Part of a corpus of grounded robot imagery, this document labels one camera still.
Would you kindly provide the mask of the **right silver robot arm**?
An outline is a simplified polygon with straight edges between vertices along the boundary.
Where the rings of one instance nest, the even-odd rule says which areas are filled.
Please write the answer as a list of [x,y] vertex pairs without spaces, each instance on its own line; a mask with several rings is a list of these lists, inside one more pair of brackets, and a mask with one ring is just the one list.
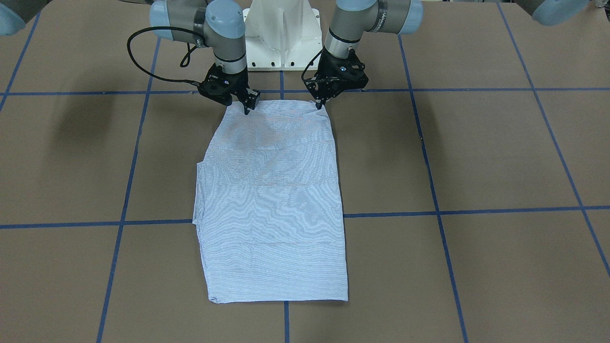
[[183,42],[188,50],[181,67],[189,65],[194,50],[210,48],[215,57],[204,80],[176,80],[198,93],[229,107],[237,99],[244,114],[257,107],[260,92],[248,84],[245,22],[242,7],[233,0],[144,0],[150,7],[150,25],[133,33],[126,42],[129,58],[139,67],[132,41],[142,33],[154,32],[161,39]]

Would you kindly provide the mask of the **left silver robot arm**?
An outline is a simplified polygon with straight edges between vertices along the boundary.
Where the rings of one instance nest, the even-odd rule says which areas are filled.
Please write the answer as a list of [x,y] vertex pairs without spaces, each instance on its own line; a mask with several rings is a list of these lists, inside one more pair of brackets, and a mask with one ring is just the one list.
[[364,33],[412,34],[423,16],[420,0],[338,0],[322,50],[315,56],[317,71],[311,78],[301,77],[316,108],[368,84],[366,66],[356,54]]

